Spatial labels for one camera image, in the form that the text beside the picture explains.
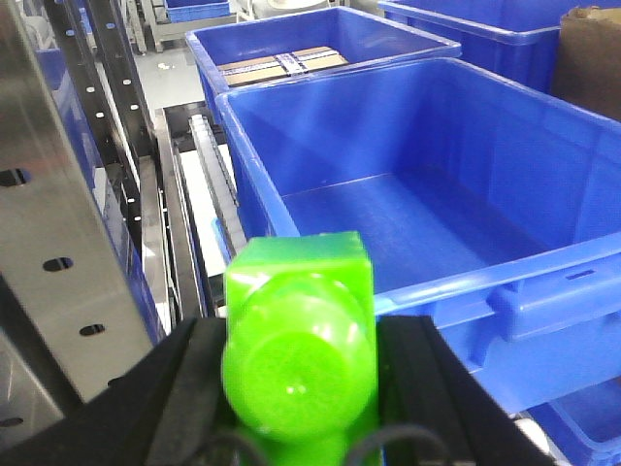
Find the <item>green plastic bottle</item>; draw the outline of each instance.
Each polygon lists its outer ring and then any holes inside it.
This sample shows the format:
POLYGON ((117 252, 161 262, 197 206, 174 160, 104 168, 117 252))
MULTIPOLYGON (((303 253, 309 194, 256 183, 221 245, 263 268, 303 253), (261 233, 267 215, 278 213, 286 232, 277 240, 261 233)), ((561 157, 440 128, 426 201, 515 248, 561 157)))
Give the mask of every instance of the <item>green plastic bottle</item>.
POLYGON ((234 411, 276 466, 337 466, 376 424, 373 271, 360 237, 252 239, 226 296, 234 411))

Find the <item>blue plastic crate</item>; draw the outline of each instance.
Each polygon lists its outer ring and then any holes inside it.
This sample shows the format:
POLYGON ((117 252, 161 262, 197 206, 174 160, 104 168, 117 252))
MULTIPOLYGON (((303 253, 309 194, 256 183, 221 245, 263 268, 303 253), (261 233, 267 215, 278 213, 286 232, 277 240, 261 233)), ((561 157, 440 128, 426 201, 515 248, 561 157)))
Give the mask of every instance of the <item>blue plastic crate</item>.
POLYGON ((189 32, 186 37, 198 64, 205 100, 216 123, 221 120, 214 111, 214 97, 230 89, 218 65, 314 47, 330 47, 349 62, 342 67, 312 73, 322 76, 383 62, 459 56, 461 53, 455 42, 349 8, 210 27, 189 32))
POLYGON ((621 374, 621 124, 455 59, 218 96, 247 236, 357 230, 519 412, 621 374))
POLYGON ((226 17, 231 14, 228 1, 216 0, 166 0, 166 11, 171 22, 226 17))
POLYGON ((621 463, 621 381, 600 383, 531 410, 573 466, 621 463))
POLYGON ((547 92, 561 16, 576 6, 621 0, 380 0, 389 19, 462 44, 462 59, 547 92))
POLYGON ((74 150, 79 155, 84 178, 90 188, 94 187, 94 172, 103 167, 99 152, 92 139, 90 127, 76 93, 60 49, 37 50, 51 95, 65 125, 74 150))

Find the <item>brown box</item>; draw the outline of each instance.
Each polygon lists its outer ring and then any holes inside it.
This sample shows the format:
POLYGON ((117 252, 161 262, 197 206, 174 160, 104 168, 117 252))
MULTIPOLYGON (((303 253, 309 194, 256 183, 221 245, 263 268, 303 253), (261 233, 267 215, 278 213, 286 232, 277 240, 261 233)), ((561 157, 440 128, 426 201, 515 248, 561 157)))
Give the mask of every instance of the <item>brown box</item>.
POLYGON ((621 120, 621 9, 575 8, 562 18, 551 93, 621 120))
POLYGON ((279 53, 278 55, 237 61, 218 66, 224 79, 231 86, 262 83, 276 78, 296 76, 308 71, 345 65, 347 60, 329 47, 315 47, 279 53))

